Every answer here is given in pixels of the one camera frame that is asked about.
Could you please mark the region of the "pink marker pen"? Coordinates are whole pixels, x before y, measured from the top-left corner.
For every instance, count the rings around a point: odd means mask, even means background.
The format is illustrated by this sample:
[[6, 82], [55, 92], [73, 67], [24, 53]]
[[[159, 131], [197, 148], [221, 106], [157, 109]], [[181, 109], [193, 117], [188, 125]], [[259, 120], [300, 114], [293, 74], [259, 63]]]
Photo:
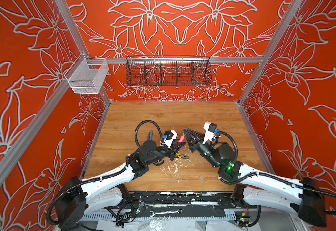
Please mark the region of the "pink marker pen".
[[182, 143], [182, 142], [184, 141], [184, 139], [185, 139], [185, 135], [183, 134], [183, 135], [179, 138], [178, 143]]

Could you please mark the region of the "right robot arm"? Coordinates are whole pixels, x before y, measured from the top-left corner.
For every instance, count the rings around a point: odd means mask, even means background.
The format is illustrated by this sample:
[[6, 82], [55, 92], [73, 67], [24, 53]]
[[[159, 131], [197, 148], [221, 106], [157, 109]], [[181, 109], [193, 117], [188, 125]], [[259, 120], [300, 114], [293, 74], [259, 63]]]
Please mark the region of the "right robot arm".
[[222, 183], [235, 185], [234, 200], [294, 213], [302, 221], [322, 228], [327, 226], [327, 215], [336, 215], [336, 194], [322, 191], [314, 179], [282, 178], [238, 161], [234, 139], [218, 129], [206, 129], [202, 134], [185, 128], [183, 133], [191, 153], [199, 152], [217, 168]]

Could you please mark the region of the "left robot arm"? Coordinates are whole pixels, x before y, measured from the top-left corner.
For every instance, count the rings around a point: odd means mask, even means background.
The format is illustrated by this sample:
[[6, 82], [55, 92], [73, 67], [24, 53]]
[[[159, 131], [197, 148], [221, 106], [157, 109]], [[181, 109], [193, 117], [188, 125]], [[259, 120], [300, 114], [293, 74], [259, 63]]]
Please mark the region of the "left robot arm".
[[[156, 144], [154, 140], [139, 143], [139, 129], [147, 123], [156, 127], [160, 144]], [[62, 231], [69, 231], [77, 227], [83, 215], [119, 205], [123, 200], [123, 184], [142, 177], [149, 171], [151, 164], [163, 164], [164, 158], [173, 161], [185, 146], [176, 131], [168, 130], [163, 133], [152, 120], [144, 120], [137, 125], [134, 140], [137, 149], [126, 156], [125, 163], [94, 178], [69, 179], [50, 203], [46, 213], [47, 223], [58, 226]]]

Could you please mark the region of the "yellow black pliers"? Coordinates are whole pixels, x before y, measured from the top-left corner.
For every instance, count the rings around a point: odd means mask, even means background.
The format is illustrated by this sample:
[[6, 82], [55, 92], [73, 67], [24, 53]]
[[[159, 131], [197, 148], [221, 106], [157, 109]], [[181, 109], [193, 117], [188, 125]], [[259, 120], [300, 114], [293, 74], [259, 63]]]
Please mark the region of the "yellow black pliers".
[[175, 155], [175, 158], [177, 158], [177, 159], [189, 159], [190, 157], [188, 155], [177, 153]]

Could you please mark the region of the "silver wrench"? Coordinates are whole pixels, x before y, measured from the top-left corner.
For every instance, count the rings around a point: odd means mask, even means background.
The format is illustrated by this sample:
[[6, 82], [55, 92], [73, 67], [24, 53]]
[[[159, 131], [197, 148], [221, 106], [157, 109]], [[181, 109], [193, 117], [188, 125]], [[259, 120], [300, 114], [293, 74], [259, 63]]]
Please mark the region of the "silver wrench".
[[167, 215], [167, 214], [181, 214], [182, 213], [182, 209], [179, 208], [177, 210], [172, 210], [172, 211], [160, 211], [160, 212], [154, 212], [154, 211], [150, 211], [149, 216], [150, 217], [154, 217], [154, 216], [158, 216], [158, 215]]

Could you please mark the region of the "small circuit board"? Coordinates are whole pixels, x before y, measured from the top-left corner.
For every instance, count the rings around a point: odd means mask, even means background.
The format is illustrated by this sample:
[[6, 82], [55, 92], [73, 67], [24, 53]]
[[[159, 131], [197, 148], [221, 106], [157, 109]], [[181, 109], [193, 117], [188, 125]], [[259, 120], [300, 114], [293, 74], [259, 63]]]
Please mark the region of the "small circuit board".
[[240, 215], [236, 217], [236, 224], [240, 228], [248, 228], [248, 225], [250, 224], [251, 217], [248, 216], [247, 212], [243, 212]]

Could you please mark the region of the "white mesh basket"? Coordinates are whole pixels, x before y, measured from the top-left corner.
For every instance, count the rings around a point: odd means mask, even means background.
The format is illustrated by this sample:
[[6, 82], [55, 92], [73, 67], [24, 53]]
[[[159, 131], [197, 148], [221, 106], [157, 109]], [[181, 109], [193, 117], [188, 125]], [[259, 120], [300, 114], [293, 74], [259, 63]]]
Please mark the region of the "white mesh basket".
[[94, 62], [81, 54], [66, 72], [65, 78], [76, 94], [98, 94], [108, 72], [106, 59]]

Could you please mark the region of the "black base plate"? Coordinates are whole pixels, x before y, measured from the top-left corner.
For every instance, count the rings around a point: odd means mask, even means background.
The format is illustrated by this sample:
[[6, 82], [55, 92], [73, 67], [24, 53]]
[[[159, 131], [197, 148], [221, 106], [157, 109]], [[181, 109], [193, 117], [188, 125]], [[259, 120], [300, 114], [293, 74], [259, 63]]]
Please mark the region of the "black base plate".
[[144, 202], [146, 206], [215, 206], [219, 208], [257, 209], [241, 200], [232, 198], [232, 192], [214, 191], [130, 191], [129, 197], [123, 199], [112, 209], [120, 208], [132, 202]]

